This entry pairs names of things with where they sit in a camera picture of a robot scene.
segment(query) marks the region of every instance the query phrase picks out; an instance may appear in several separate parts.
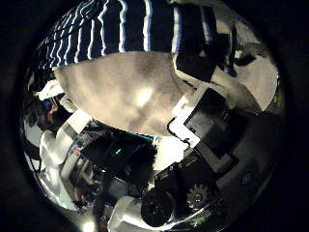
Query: wire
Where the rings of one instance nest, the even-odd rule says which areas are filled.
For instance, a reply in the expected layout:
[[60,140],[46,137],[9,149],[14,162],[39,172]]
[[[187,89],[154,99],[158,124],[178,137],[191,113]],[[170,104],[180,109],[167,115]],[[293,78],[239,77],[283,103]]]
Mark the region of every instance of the wire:
[[174,132],[172,132],[171,129],[170,129],[170,126],[171,126],[171,124],[175,121],[175,119],[176,119],[176,117],[172,118],[172,120],[168,122],[168,124],[166,125],[166,129],[167,129],[167,131],[168,131],[170,134],[172,134],[174,137],[177,137],[182,143],[185,143],[185,144],[188,145],[187,148],[184,149],[184,151],[187,151],[187,150],[190,148],[190,146],[191,146],[191,144],[190,144],[189,141],[188,141],[189,139],[186,138],[186,139],[182,140],[182,139],[179,138]]

